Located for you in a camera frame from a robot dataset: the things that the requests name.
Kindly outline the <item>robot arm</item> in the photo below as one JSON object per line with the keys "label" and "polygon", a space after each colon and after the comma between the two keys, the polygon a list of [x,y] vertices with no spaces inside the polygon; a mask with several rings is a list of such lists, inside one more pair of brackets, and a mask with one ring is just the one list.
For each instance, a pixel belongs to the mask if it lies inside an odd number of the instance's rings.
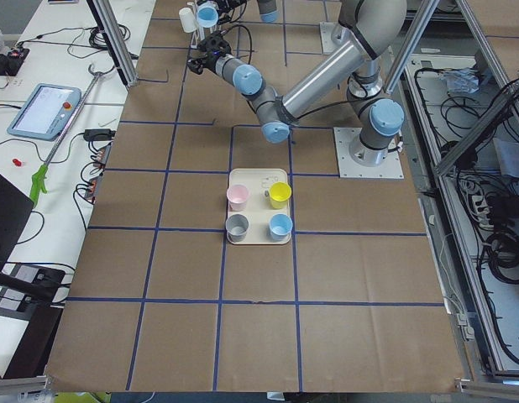
{"label": "robot arm", "polygon": [[190,58],[187,67],[198,75],[208,69],[231,84],[250,103],[266,140],[277,144],[288,138],[291,126],[315,101],[377,60],[399,34],[405,17],[405,1],[343,1],[338,16],[345,29],[341,44],[283,96],[258,69],[232,55],[223,31],[200,42],[202,55]]}
{"label": "robot arm", "polygon": [[[247,4],[248,0],[215,0],[214,2],[217,4],[219,11],[227,13]],[[262,22],[273,23],[277,20],[278,8],[276,0],[256,0],[256,3]]]}

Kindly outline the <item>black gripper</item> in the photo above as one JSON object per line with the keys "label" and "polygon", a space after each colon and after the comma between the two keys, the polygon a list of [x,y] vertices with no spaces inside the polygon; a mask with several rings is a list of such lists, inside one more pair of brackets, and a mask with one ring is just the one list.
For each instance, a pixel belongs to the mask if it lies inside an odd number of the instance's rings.
{"label": "black gripper", "polygon": [[[247,8],[247,0],[214,0],[220,21],[238,21]],[[239,16],[235,17],[236,9],[240,9]]]}
{"label": "black gripper", "polygon": [[209,35],[199,43],[198,49],[202,54],[188,59],[187,68],[197,75],[205,69],[215,73],[217,61],[229,54],[229,42],[222,35]]}

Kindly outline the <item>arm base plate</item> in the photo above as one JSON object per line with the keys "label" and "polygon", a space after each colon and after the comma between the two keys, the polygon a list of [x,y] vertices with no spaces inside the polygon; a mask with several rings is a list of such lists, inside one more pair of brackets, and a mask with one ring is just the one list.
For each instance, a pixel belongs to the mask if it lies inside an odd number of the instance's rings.
{"label": "arm base plate", "polygon": [[361,128],[333,129],[341,179],[403,180],[399,149],[392,139],[383,150],[373,150],[360,141]]}
{"label": "arm base plate", "polygon": [[329,55],[347,40],[347,29],[338,23],[320,22],[322,53]]}

